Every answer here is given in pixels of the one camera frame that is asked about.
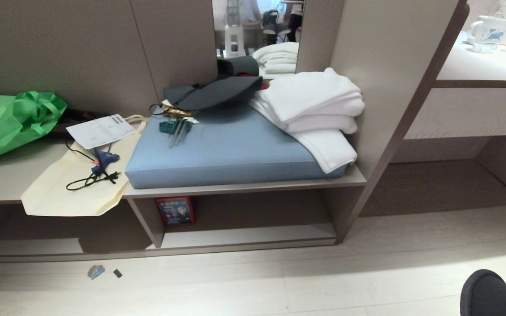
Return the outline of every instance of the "blue glue gun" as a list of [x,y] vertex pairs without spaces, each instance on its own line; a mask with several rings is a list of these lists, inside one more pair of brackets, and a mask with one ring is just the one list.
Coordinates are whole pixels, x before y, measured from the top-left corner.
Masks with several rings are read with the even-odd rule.
[[98,154],[99,159],[103,163],[102,168],[99,165],[91,168],[91,171],[96,176],[99,176],[100,174],[102,174],[103,170],[105,170],[111,162],[118,162],[118,160],[120,159],[120,156],[118,154],[111,154],[110,152],[106,152],[106,151],[97,151],[96,153]]

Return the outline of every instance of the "floor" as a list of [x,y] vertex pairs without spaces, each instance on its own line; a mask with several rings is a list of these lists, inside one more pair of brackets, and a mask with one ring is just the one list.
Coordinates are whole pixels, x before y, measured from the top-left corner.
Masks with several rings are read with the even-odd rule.
[[340,246],[0,264],[0,315],[457,316],[478,269],[506,281],[506,205],[360,218]]

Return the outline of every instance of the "product box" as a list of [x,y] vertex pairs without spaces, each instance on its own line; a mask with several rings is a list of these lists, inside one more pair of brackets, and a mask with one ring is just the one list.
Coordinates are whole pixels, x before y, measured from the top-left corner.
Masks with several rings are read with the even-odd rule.
[[166,226],[195,223],[193,200],[189,196],[156,198],[157,207]]

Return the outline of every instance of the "paper document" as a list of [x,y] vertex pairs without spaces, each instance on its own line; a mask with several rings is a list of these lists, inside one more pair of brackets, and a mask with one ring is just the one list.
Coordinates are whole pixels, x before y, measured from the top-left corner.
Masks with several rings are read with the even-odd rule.
[[69,126],[66,130],[86,150],[110,144],[136,132],[118,114]]

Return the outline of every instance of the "white desk surface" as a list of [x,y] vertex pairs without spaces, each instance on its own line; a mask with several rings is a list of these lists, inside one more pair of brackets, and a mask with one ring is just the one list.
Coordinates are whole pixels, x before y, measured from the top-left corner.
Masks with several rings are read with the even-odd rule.
[[500,45],[494,54],[481,54],[470,51],[472,47],[465,44],[465,33],[462,32],[450,51],[437,80],[502,80],[506,81],[506,48]]

